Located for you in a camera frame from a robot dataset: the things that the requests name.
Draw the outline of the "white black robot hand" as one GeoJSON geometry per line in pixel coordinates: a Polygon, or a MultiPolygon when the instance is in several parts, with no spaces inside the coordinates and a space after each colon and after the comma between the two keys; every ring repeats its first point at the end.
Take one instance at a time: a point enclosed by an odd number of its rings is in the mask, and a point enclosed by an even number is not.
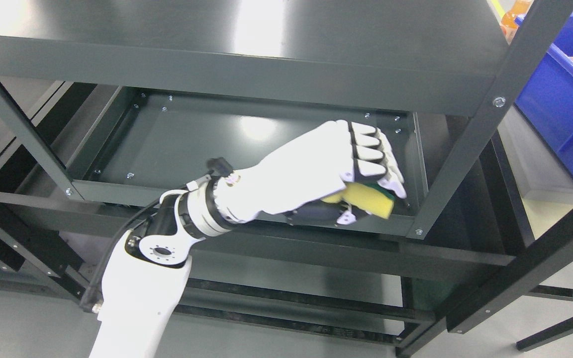
{"type": "Polygon", "coordinates": [[[395,198],[407,198],[405,179],[381,129],[347,120],[327,121],[221,179],[214,204],[230,222],[250,222],[260,213],[282,214],[290,224],[348,226],[373,216],[356,206],[321,199],[346,182],[376,184],[395,198]]]}

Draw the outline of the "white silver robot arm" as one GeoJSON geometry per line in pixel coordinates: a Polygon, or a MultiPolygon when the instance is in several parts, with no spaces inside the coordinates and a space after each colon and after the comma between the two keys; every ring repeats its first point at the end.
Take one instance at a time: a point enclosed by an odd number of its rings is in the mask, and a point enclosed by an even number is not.
{"type": "Polygon", "coordinates": [[[206,165],[206,175],[130,218],[104,254],[81,299],[100,322],[92,358],[152,358],[188,283],[191,247],[234,229],[214,194],[234,169],[223,157],[206,165]]]}

